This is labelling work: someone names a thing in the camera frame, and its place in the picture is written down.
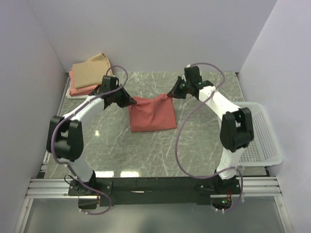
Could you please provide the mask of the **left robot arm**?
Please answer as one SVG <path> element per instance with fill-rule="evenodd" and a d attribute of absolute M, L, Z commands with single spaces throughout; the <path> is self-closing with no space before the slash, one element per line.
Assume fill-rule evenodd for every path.
<path fill-rule="evenodd" d="M 53 116 L 50 120 L 47 151 L 56 163 L 68 167 L 74 179 L 72 188 L 85 195 L 99 191 L 95 171 L 81 157 L 84 150 L 83 126 L 113 103 L 124 108 L 137 102 L 117 77 L 104 75 L 102 83 L 77 108 L 63 116 Z"/>

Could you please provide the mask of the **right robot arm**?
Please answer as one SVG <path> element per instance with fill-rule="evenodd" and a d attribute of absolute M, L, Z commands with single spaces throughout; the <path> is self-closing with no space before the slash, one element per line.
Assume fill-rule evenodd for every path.
<path fill-rule="evenodd" d="M 168 97 L 185 99 L 192 95 L 201 102 L 200 106 L 208 106 L 218 117 L 223 146 L 221 160 L 213 175 L 199 179 L 211 179 L 215 192 L 223 194 L 235 186 L 240 158 L 254 139 L 252 113 L 249 108 L 241 108 L 223 96 L 218 85 L 203 81 L 198 66 L 188 65 L 184 69 L 184 75 L 177 78 Z"/>

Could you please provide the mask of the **red t-shirt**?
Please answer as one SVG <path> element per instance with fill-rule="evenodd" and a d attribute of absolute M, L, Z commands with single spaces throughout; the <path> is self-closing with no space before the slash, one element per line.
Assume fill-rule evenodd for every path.
<path fill-rule="evenodd" d="M 177 128 L 172 98 L 161 94 L 154 99 L 133 97 L 137 102 L 128 107 L 132 132 L 153 132 Z"/>

